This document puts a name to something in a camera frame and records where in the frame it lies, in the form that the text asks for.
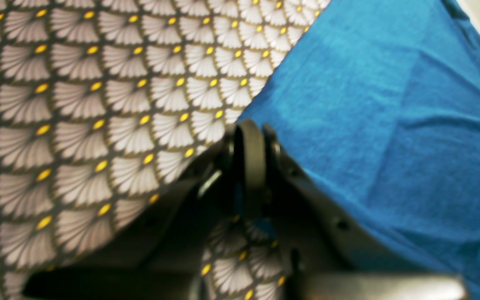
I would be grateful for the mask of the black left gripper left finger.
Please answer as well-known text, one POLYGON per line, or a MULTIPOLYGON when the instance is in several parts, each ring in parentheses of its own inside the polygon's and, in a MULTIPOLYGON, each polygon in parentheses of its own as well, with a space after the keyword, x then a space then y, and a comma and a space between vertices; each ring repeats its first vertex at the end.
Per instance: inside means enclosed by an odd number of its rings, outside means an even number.
POLYGON ((114 239, 71 265, 36 272, 31 300, 207 300, 201 258, 212 228, 232 213, 239 127, 192 161, 164 195, 114 239))

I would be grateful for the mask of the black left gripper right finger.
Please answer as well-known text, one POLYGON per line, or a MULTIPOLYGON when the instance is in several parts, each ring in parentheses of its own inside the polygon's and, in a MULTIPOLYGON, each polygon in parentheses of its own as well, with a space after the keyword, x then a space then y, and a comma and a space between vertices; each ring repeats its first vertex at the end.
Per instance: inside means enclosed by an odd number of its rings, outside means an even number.
POLYGON ((238 124, 248 218, 268 218, 288 272, 285 300, 468 300, 463 279, 389 250, 326 196, 252 121, 238 124))

